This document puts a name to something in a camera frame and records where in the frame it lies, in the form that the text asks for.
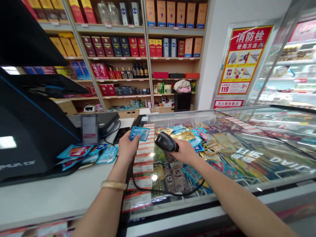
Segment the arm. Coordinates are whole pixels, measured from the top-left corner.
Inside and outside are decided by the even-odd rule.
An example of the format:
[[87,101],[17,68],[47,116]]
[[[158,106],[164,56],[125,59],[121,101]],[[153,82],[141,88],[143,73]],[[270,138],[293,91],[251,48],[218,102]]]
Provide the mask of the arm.
[[179,152],[171,154],[194,167],[203,176],[222,208],[246,236],[298,236],[252,193],[199,157],[189,142],[175,141],[179,145]]
[[[131,142],[127,132],[119,140],[118,160],[109,174],[108,181],[125,183],[126,173],[137,150],[139,135]],[[116,236],[123,190],[102,188],[80,220],[72,237]]]

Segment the white wall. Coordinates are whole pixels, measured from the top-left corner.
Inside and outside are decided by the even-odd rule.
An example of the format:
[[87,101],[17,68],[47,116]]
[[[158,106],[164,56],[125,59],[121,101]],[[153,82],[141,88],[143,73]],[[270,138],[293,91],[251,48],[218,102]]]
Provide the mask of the white wall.
[[229,25],[283,17],[291,0],[210,0],[196,108],[210,109]]

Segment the barcode scanner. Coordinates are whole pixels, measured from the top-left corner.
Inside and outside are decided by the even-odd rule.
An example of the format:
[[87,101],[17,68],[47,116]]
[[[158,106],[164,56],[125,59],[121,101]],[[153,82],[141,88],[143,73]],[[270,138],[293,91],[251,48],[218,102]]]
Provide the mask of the barcode scanner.
[[172,151],[176,151],[179,152],[179,146],[178,144],[175,142],[175,140],[173,140],[173,138],[171,136],[169,136],[167,133],[165,132],[160,132],[155,144],[161,148],[162,150],[165,150],[167,152],[172,152]]

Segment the black speaker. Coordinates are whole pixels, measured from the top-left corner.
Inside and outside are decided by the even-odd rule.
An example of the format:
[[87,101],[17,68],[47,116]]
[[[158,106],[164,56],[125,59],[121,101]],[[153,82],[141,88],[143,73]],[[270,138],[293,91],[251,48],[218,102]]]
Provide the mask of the black speaker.
[[191,92],[188,92],[188,93],[175,92],[174,93],[174,111],[175,112],[190,111],[191,97],[192,97]]

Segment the person's right hand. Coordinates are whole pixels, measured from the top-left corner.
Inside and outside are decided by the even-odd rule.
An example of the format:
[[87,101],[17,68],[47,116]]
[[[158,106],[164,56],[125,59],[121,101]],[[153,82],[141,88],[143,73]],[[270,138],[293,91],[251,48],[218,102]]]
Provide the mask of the person's right hand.
[[189,142],[178,139],[174,139],[174,141],[179,146],[179,152],[173,151],[170,154],[173,155],[177,160],[192,167],[195,167],[197,162],[203,160],[203,158],[196,154],[194,148]]

